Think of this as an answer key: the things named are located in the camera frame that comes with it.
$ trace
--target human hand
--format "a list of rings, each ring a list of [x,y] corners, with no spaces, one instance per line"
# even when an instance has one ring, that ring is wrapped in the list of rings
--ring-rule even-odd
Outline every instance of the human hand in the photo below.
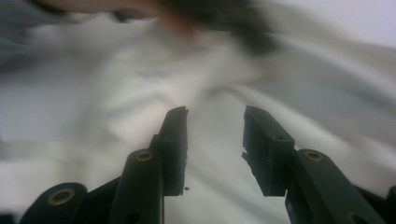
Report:
[[[36,0],[38,4],[79,13],[124,11],[139,18],[158,17],[174,33],[187,38],[194,35],[195,24],[159,0]]]

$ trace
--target blurry black object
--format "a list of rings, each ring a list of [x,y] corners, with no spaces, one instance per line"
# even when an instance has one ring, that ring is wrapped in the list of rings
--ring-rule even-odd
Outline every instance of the blurry black object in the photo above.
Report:
[[[253,55],[262,55],[276,49],[272,30],[259,10],[248,0],[160,0],[184,17],[199,25],[217,31],[230,31]],[[118,21],[128,18],[115,12]]]
[[[78,183],[52,187],[21,224],[163,223],[163,196],[183,193],[187,114],[185,106],[169,111],[150,147],[129,155],[121,177],[91,192]]]
[[[396,187],[383,199],[354,187],[332,160],[294,140],[266,111],[248,106],[244,148],[264,196],[286,197],[292,224],[396,223]]]

